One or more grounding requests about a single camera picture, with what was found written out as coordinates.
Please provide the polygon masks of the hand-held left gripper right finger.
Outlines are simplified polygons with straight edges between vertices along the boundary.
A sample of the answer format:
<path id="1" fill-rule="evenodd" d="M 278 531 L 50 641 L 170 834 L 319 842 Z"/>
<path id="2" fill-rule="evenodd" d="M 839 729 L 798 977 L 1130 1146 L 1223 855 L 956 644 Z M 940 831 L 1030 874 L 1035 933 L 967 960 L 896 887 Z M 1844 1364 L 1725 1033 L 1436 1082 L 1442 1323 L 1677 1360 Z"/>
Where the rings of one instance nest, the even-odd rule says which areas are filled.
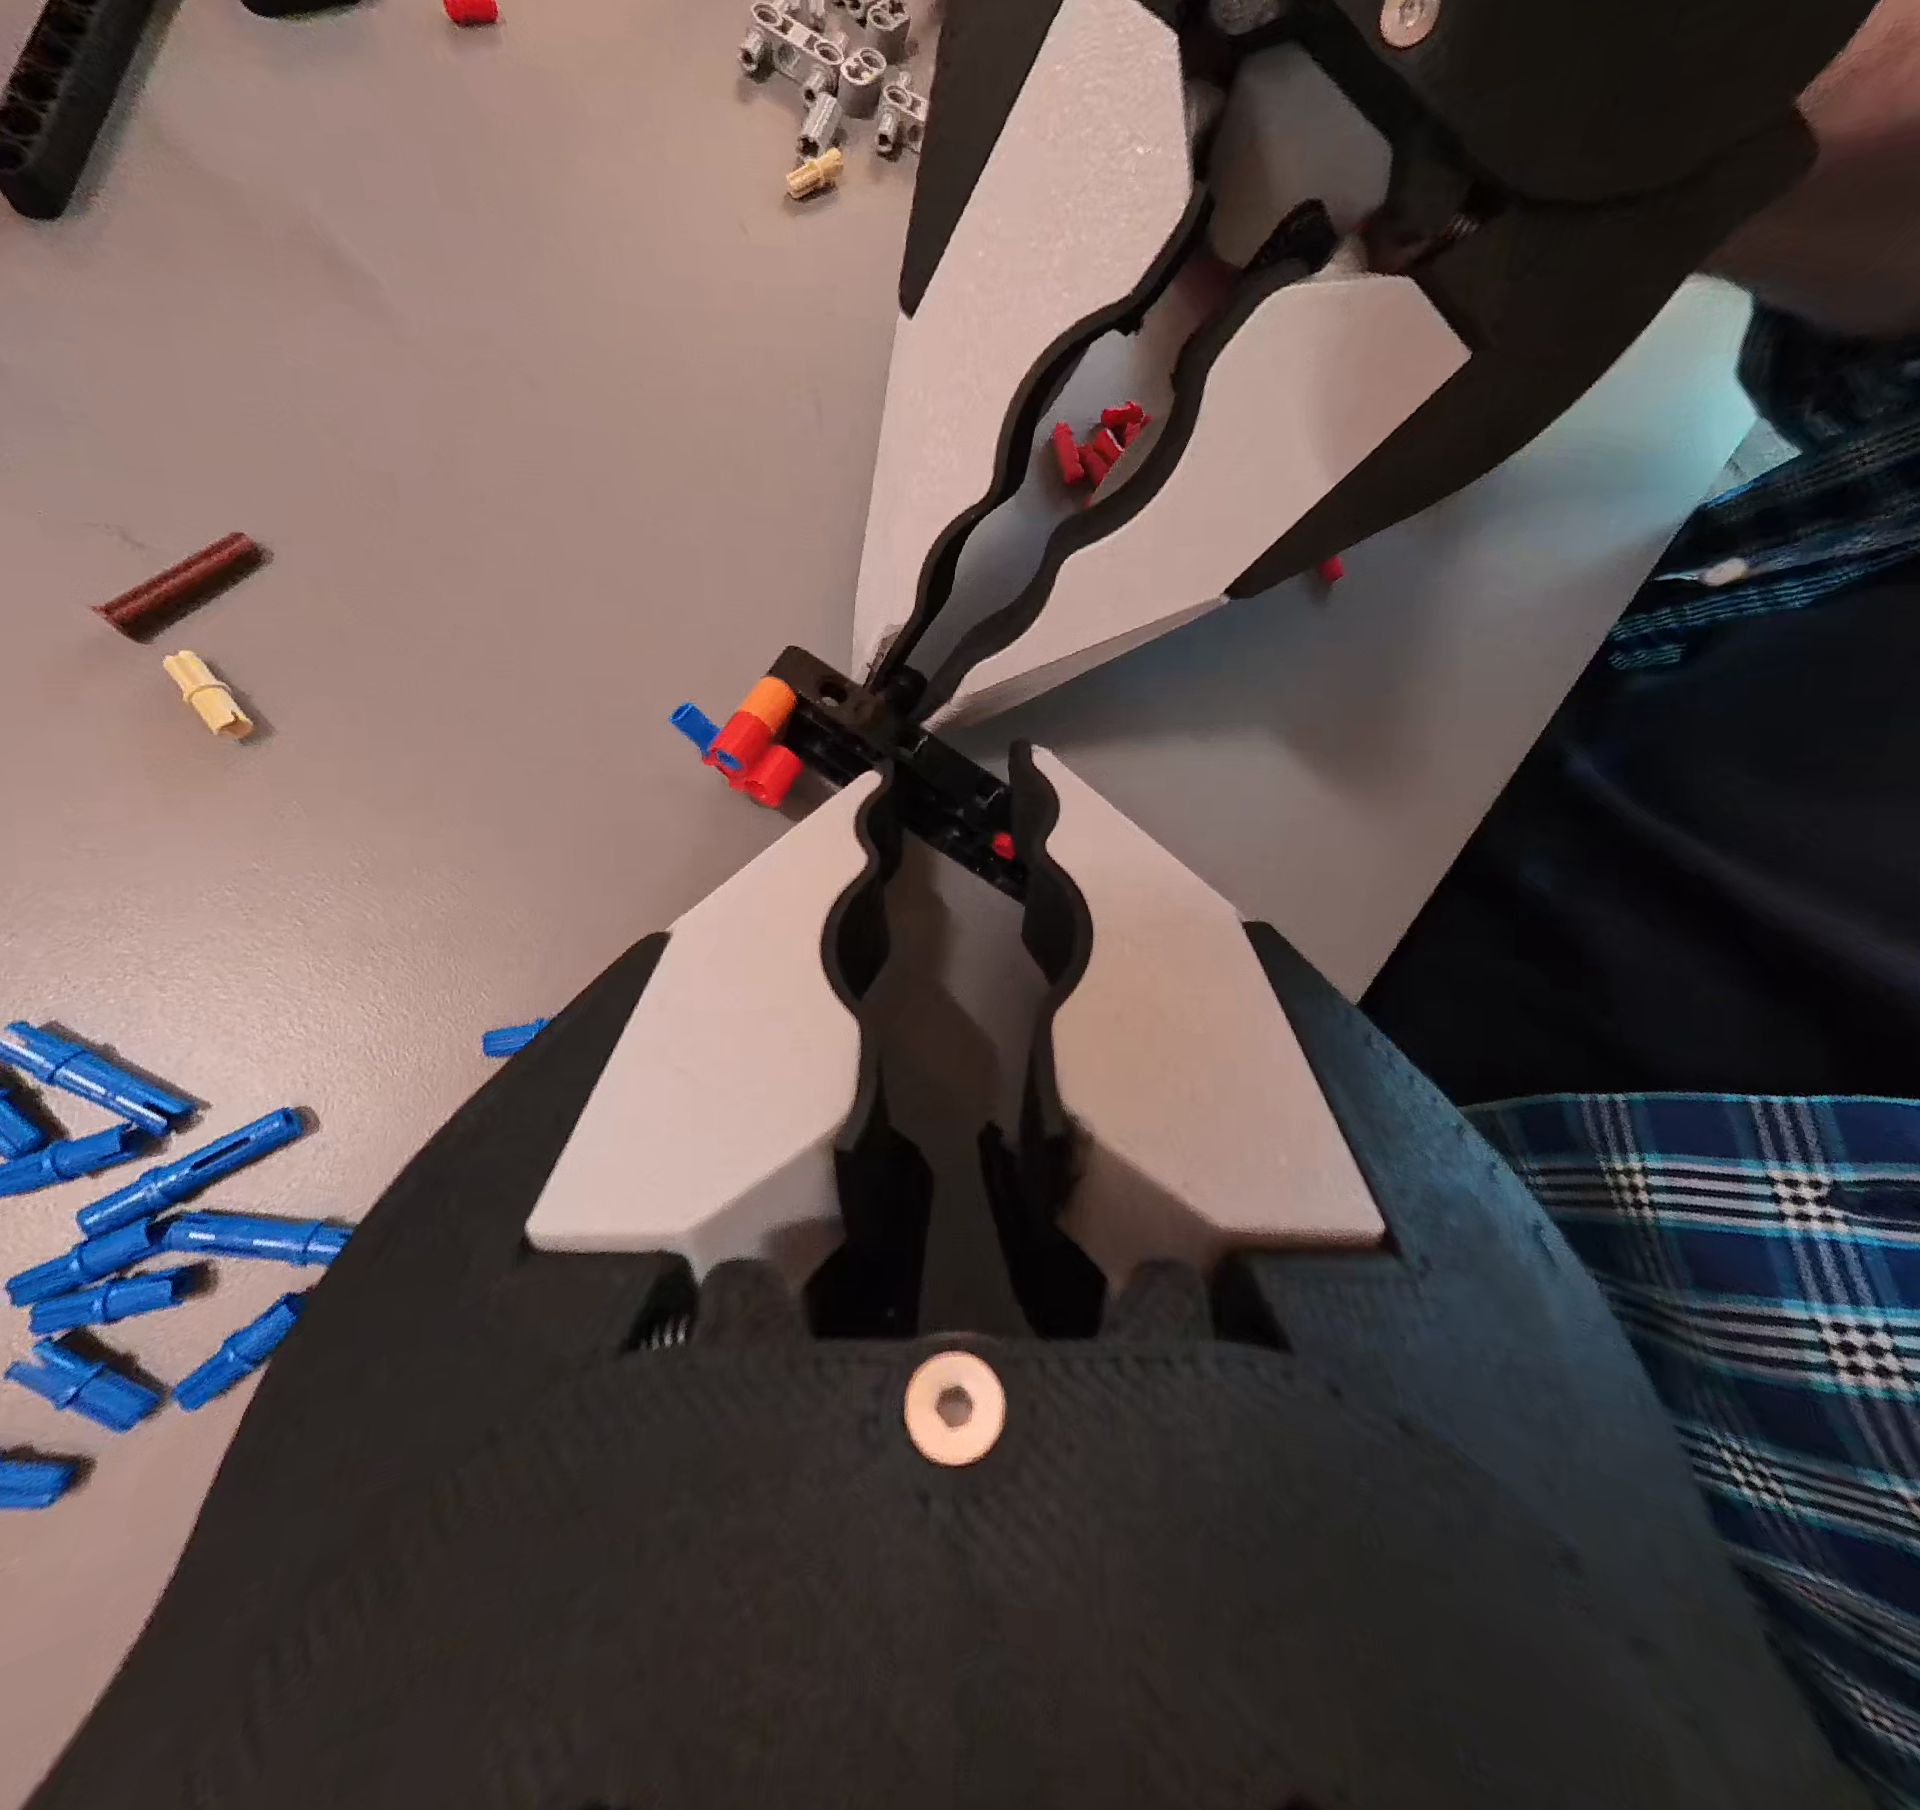
<path id="1" fill-rule="evenodd" d="M 1149 1266 L 1348 1254 L 1386 1221 L 1254 924 L 1053 750 L 1008 760 L 1022 945 L 1041 983 L 1008 1166 L 1008 1254 L 1048 1301 Z"/>

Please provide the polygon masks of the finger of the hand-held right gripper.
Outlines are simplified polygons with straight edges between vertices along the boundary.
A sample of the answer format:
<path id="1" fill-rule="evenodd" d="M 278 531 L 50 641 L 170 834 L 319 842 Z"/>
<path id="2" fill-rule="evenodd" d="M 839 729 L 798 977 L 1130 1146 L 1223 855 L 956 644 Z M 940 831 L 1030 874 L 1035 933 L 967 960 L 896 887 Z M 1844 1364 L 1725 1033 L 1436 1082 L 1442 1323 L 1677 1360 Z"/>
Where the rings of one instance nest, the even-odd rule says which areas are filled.
<path id="1" fill-rule="evenodd" d="M 1115 661 L 1213 614 L 1269 552 L 1312 567 L 1308 513 L 1467 363 L 1413 275 L 1474 223 L 1444 146 L 1391 146 L 1341 90 L 1232 90 L 1206 158 L 1206 240 L 1236 271 L 1167 408 L 952 644 L 918 721 L 1001 715 Z"/>
<path id="2" fill-rule="evenodd" d="M 1131 330 L 1211 217 L 1190 175 L 1178 42 L 1136 0 L 1061 0 L 918 302 L 898 317 L 861 550 L 854 670 L 917 672 L 982 527 L 1016 499 L 1041 426 L 1104 337 Z M 1057 482 L 1048 535 L 1101 487 Z M 1028 550 L 1018 585 L 1048 539 Z"/>

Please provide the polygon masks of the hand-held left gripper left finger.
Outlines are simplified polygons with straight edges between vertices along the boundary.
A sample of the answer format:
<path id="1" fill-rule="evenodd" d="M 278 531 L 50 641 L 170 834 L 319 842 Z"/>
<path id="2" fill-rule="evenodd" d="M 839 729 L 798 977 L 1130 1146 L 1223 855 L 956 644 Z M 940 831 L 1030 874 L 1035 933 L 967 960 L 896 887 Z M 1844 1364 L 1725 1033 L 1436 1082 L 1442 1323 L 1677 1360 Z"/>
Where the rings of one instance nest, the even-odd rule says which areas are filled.
<path id="1" fill-rule="evenodd" d="M 865 771 L 665 934 L 522 1233 L 804 1284 L 904 1254 L 904 1138 L 861 1011 L 900 826 Z"/>

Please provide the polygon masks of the black lego beam assembly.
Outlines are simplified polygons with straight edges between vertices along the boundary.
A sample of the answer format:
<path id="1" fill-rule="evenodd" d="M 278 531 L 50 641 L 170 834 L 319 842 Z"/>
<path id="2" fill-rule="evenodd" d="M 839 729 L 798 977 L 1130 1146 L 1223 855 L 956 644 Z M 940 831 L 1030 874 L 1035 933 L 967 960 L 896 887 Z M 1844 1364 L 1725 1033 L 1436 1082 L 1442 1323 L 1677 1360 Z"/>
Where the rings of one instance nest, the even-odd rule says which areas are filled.
<path id="1" fill-rule="evenodd" d="M 900 826 L 1018 901 L 1028 867 L 1011 830 L 1011 790 L 911 717 L 921 691 L 911 670 L 875 691 L 785 647 L 722 721 L 683 702 L 668 724 L 732 790 L 767 810 L 782 808 L 803 778 L 842 788 L 890 771 Z"/>

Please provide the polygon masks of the person's right forearm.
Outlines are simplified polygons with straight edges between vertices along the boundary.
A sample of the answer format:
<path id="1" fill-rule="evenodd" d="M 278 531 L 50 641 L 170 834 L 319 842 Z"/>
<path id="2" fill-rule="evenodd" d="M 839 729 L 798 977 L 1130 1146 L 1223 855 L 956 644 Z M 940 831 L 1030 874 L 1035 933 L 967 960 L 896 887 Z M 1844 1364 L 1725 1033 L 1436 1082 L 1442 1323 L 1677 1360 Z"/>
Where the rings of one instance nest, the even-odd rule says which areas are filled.
<path id="1" fill-rule="evenodd" d="M 1850 337 L 1918 327 L 1918 0 L 1877 0 L 1798 97 L 1816 156 L 1704 273 Z"/>

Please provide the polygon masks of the pile of red lego bushes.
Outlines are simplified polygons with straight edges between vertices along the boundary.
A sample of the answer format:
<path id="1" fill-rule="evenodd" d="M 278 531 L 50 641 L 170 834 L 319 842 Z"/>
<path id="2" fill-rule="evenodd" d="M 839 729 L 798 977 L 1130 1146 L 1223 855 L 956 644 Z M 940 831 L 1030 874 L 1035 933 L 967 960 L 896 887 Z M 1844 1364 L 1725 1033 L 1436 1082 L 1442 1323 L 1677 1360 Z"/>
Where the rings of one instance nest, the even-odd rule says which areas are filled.
<path id="1" fill-rule="evenodd" d="M 1314 419 L 1226 392 L 1155 419 L 1137 405 L 1102 410 L 1084 439 L 1055 429 L 1064 477 L 1107 492 L 1053 531 L 1018 604 L 1085 597 L 1130 614 L 1252 597 L 1274 579 L 1337 581 L 1337 557 L 1307 540 L 1305 516 L 1355 472 L 1368 447 L 1353 421 Z"/>

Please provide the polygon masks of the pile of grey lego connectors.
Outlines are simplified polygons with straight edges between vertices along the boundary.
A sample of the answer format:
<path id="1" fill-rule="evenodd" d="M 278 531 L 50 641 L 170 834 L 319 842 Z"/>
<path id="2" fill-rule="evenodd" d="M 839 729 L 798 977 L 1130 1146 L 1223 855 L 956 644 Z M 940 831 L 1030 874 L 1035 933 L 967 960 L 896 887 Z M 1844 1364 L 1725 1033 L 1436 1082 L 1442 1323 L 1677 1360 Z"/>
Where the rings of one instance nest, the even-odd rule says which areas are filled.
<path id="1" fill-rule="evenodd" d="M 736 61 L 753 85 L 798 101 L 796 166 L 844 138 L 882 160 L 921 150 L 928 87 L 913 74 L 918 29 L 909 0 L 755 0 Z"/>

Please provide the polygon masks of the pile of blue lego pins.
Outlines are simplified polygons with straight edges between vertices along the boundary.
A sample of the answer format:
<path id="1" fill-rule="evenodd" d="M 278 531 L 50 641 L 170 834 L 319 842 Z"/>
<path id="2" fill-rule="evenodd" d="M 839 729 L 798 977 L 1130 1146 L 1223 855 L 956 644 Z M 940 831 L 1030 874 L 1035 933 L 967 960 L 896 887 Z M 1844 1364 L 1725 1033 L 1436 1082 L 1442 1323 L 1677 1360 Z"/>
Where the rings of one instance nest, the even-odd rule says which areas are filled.
<path id="1" fill-rule="evenodd" d="M 4 1309 L 24 1348 L 4 1387 L 89 1433 L 128 1437 L 164 1410 L 198 1413 L 263 1372 L 305 1291 L 276 1294 L 177 1383 L 162 1383 L 104 1334 L 209 1294 L 226 1266 L 311 1277 L 347 1246 L 343 1221 L 206 1209 L 235 1173 L 296 1145 L 305 1114 L 276 1105 L 201 1135 L 201 1105 L 112 1051 L 48 1024 L 5 1021 L 4 1203 L 88 1186 L 70 1243 L 4 1274 Z"/>

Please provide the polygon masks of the brown lego axle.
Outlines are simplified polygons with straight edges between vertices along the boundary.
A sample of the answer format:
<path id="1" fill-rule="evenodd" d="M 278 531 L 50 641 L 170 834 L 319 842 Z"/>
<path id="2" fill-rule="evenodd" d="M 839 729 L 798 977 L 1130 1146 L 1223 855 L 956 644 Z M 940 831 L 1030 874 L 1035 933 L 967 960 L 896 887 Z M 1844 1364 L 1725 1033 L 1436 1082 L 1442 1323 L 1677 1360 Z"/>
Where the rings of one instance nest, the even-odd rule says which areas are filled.
<path id="1" fill-rule="evenodd" d="M 92 614 L 128 641 L 148 641 L 177 626 L 268 560 L 266 547 L 248 533 L 234 531 L 94 604 Z"/>

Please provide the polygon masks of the long black lego beam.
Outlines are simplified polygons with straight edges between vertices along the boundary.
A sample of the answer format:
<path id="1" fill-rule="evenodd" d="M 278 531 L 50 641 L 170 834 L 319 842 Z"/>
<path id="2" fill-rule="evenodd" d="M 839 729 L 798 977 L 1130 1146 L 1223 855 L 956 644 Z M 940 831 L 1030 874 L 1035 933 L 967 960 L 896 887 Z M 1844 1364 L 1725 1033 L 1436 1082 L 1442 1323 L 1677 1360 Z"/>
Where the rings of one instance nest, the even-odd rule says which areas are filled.
<path id="1" fill-rule="evenodd" d="M 2 197 L 57 218 L 161 0 L 45 0 L 2 96 Z"/>

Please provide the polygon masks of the dark blue trousers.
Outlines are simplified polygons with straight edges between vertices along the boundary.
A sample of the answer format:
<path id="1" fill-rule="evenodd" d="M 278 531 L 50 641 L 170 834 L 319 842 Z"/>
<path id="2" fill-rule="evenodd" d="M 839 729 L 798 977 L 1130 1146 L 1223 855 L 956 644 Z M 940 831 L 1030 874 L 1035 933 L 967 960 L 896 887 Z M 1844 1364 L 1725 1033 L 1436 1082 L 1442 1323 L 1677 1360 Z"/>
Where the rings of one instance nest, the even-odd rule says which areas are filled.
<path id="1" fill-rule="evenodd" d="M 1915 571 L 1596 666 L 1360 1008 L 1460 1105 L 1915 1099 Z"/>

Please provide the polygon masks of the person in plaid shirt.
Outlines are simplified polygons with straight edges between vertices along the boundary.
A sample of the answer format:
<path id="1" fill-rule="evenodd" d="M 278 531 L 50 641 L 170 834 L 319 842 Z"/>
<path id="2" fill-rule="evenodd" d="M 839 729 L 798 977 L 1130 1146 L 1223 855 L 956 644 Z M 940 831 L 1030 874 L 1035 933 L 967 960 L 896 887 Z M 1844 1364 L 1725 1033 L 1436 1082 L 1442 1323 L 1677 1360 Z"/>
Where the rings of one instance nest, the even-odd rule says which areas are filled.
<path id="1" fill-rule="evenodd" d="M 1596 666 L 1915 571 L 1915 335 L 1762 310 L 1741 383 L 1793 456 L 1702 507 Z M 1596 1279 L 1836 1747 L 1915 1805 L 1915 1099 L 1470 1104 Z"/>

